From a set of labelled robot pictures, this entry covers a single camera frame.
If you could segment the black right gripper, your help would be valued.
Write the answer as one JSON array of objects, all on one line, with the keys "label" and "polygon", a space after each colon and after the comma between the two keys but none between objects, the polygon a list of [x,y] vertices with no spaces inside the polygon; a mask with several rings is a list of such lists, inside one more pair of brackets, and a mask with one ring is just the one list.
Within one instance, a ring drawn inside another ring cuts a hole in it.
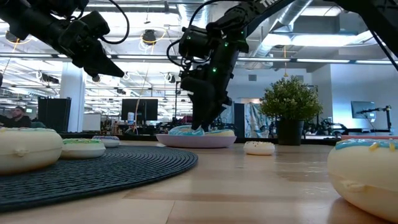
[{"label": "black right gripper", "polygon": [[[207,131],[209,125],[226,109],[222,104],[230,104],[226,87],[233,77],[238,54],[236,46],[219,46],[211,54],[208,64],[182,72],[181,87],[190,92],[193,105],[193,130],[197,130],[201,125],[201,128]],[[201,108],[211,108],[203,120]]]}]

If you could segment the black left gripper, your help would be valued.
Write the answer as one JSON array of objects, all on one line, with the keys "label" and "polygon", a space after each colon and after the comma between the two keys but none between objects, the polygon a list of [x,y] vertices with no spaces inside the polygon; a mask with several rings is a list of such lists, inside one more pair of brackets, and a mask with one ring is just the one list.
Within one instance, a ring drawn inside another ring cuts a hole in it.
[{"label": "black left gripper", "polygon": [[95,77],[99,74],[122,77],[124,72],[107,57],[103,46],[92,42],[88,25],[73,21],[58,38],[65,55],[74,60],[74,65]]}]

